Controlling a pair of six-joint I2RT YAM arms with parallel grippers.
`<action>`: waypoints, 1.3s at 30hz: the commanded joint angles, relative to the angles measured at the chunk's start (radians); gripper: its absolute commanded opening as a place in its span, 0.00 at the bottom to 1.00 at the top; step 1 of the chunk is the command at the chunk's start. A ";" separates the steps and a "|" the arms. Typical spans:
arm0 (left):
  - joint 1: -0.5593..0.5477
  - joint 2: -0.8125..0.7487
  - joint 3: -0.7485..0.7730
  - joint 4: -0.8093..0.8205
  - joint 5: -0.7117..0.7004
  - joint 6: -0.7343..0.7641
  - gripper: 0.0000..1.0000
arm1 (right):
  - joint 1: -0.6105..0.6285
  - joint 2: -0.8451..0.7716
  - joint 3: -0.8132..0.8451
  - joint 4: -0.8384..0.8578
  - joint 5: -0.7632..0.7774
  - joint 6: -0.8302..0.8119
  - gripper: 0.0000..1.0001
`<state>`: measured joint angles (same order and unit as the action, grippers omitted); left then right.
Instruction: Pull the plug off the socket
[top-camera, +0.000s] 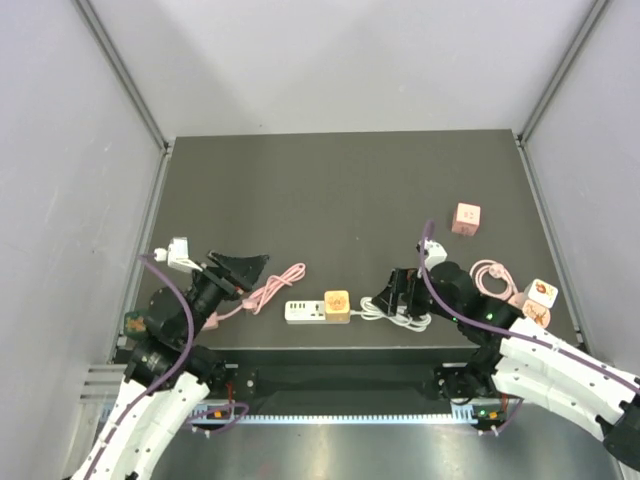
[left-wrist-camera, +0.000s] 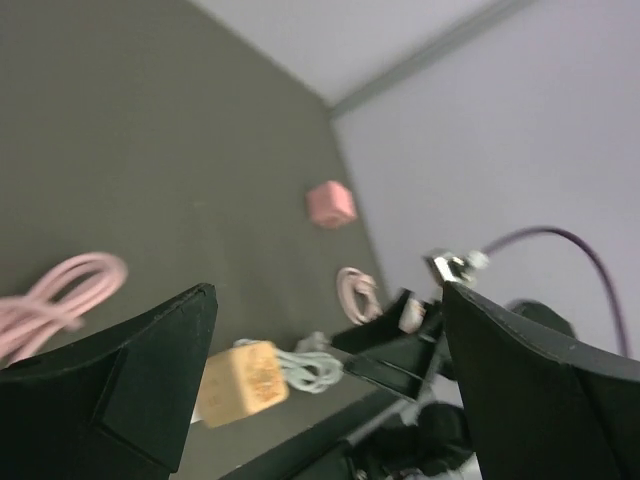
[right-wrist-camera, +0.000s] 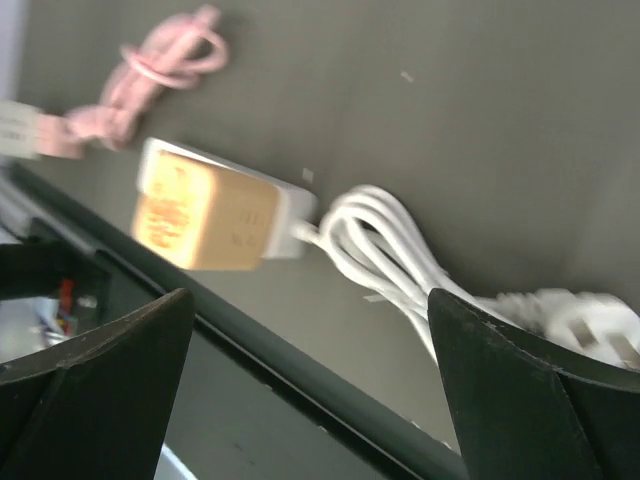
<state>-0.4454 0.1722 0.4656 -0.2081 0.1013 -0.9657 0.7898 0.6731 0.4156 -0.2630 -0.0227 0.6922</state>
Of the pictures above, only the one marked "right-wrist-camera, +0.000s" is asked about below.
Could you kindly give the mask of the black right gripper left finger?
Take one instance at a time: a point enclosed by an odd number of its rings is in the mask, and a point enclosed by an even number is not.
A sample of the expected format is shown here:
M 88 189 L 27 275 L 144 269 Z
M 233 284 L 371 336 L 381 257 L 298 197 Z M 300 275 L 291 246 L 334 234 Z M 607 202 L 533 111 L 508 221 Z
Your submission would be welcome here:
M 178 289 L 2 363 L 2 478 L 153 478 L 193 323 Z

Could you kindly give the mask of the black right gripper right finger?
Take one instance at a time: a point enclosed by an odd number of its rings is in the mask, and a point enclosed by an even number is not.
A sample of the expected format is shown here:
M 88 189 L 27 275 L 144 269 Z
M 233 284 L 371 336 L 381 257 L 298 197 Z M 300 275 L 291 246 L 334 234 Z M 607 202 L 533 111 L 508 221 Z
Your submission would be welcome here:
M 639 374 L 509 326 L 452 293 L 431 335 L 472 479 L 636 479 Z

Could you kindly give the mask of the orange cube plug adapter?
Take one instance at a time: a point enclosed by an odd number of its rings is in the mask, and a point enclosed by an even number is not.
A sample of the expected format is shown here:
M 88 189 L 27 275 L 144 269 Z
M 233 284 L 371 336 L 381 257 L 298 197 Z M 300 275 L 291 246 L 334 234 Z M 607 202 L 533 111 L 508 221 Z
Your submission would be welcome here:
M 162 151 L 139 195 L 131 233 L 184 270 L 254 270 L 278 204 L 278 189 L 265 180 Z

